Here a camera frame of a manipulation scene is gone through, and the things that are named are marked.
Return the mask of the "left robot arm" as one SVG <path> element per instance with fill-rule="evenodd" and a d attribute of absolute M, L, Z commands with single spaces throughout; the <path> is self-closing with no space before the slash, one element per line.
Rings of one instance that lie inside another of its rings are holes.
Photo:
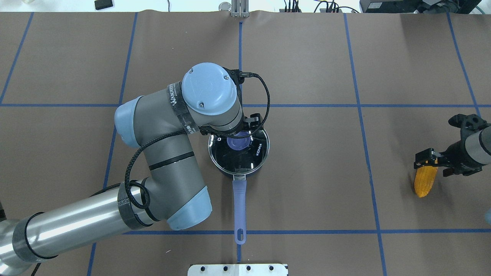
<path fill-rule="evenodd" d="M 134 152 L 119 183 L 75 203 L 26 218 L 1 222 L 1 275 L 17 276 L 64 253 L 91 246 L 128 231 L 166 222 L 184 230 L 212 212 L 209 188 L 191 136 L 213 135 L 240 140 L 260 132 L 264 121 L 244 114 L 242 84 L 256 72 L 205 62 L 164 89 L 119 106 L 115 130 Z"/>

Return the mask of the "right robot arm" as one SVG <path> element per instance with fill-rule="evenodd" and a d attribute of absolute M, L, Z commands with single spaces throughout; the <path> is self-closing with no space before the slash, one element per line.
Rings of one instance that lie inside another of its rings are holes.
<path fill-rule="evenodd" d="M 444 167 L 443 177 L 470 176 L 491 163 L 489 122 L 478 115 L 457 114 L 448 120 L 448 124 L 459 128 L 460 140 L 443 152 L 428 148 L 415 154 L 414 192 L 419 198 L 431 191 L 438 168 Z"/>

